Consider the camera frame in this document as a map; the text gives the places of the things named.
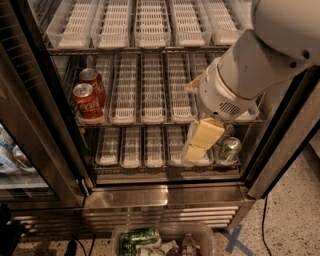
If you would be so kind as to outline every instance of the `blue tape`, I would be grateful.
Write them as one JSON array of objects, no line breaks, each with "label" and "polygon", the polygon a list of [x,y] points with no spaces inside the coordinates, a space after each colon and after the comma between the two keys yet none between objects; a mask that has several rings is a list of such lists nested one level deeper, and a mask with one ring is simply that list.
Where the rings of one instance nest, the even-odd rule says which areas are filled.
[{"label": "blue tape", "polygon": [[226,248],[226,252],[231,254],[234,250],[234,247],[238,247],[245,255],[253,256],[253,252],[250,251],[247,247],[245,247],[239,240],[238,237],[240,235],[240,231],[242,229],[242,225],[238,225],[232,232],[232,234],[227,231],[219,230],[219,232],[229,240],[229,243]]}]

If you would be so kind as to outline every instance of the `coca-cola can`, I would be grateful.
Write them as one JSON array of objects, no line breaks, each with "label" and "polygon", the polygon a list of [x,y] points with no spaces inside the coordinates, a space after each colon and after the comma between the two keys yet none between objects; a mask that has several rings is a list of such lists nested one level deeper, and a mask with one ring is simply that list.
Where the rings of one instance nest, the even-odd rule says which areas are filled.
[{"label": "coca-cola can", "polygon": [[100,106],[104,108],[106,92],[99,72],[94,68],[85,68],[79,73],[79,80],[81,83],[88,83],[93,86],[98,96]]},{"label": "coca-cola can", "polygon": [[95,119],[102,117],[102,107],[99,104],[99,99],[91,84],[77,84],[73,88],[72,94],[73,100],[83,118]]}]

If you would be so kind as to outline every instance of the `floor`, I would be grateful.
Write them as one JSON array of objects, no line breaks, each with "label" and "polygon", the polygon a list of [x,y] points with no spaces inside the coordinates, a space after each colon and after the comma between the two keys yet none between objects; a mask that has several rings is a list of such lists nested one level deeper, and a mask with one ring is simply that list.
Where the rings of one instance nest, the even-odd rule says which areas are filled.
[{"label": "floor", "polygon": [[[320,255],[320,182],[313,160],[301,154],[268,196],[265,241],[272,255]],[[214,231],[215,256],[270,255],[262,240],[265,200],[258,201],[232,234]],[[91,240],[81,240],[87,254]],[[68,241],[21,239],[14,255],[64,255]],[[110,255],[110,240],[97,239],[92,256]],[[77,255],[85,255],[80,246]]]}]

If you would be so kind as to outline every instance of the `black cable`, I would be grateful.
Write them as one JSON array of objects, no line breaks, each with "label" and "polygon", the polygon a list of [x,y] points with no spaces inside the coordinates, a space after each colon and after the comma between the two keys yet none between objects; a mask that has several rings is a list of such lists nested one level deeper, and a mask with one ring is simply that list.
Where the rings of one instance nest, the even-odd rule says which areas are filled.
[{"label": "black cable", "polygon": [[270,248],[267,245],[266,240],[264,238],[264,221],[266,219],[267,205],[268,205],[268,196],[266,196],[266,199],[264,201],[264,209],[263,209],[263,216],[262,216],[262,240],[263,240],[263,243],[264,243],[265,247],[267,248],[267,251],[268,251],[269,255],[272,256]]},{"label": "black cable", "polygon": [[92,253],[92,250],[93,250],[94,242],[95,242],[95,241],[96,241],[96,235],[95,235],[95,234],[93,234],[92,244],[91,244],[91,248],[90,248],[90,251],[89,251],[88,256],[91,256],[91,253]]},{"label": "black cable", "polygon": [[83,250],[84,255],[87,256],[87,253],[86,253],[86,250],[85,250],[84,247],[83,247],[83,244],[82,244],[75,236],[72,236],[72,237],[73,237],[73,239],[74,239],[78,244],[80,244],[80,246],[81,246],[81,248],[82,248],[82,250]]}]

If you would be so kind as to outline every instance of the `yellow block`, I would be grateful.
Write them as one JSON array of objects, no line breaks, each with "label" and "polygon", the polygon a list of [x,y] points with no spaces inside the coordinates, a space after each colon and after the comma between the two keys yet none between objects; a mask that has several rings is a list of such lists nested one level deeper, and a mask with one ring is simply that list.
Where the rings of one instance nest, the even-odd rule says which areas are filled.
[{"label": "yellow block", "polygon": [[208,150],[224,133],[223,122],[208,118],[199,122],[190,140],[192,146]]}]

